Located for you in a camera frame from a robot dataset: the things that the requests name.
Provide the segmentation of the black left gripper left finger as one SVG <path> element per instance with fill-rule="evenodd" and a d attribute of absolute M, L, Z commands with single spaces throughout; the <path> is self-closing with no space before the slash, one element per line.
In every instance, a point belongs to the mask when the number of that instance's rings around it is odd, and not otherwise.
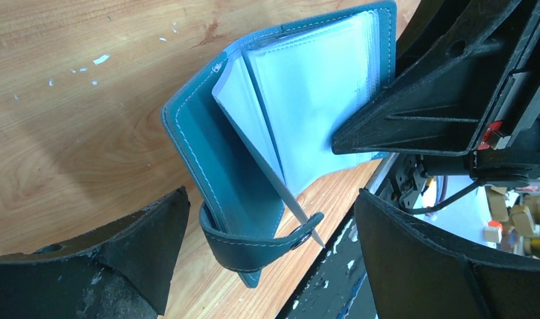
<path fill-rule="evenodd" d="M 0 318 L 157 318 L 187 227 L 184 187 L 31 254 L 0 256 Z"/>

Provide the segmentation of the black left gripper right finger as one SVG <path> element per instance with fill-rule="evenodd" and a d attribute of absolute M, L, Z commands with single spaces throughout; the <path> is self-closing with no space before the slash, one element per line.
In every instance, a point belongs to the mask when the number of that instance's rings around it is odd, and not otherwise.
<path fill-rule="evenodd" d="M 354 215 L 380 318 L 540 318 L 540 260 L 461 238 L 366 189 Z"/>

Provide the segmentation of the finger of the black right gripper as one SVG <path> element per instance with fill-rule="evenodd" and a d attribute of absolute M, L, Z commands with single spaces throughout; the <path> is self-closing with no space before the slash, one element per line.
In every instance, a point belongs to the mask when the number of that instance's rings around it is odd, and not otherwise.
<path fill-rule="evenodd" d="M 421 1 L 395 80 L 333 136 L 336 154 L 464 156 L 540 130 L 540 1 Z"/>

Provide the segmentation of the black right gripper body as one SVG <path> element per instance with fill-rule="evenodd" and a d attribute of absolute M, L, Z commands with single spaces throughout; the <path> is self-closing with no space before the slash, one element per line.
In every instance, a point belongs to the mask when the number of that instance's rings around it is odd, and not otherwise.
<path fill-rule="evenodd" d="M 489 183 L 540 177 L 540 1 L 422 1 L 399 44 L 399 152 Z"/>

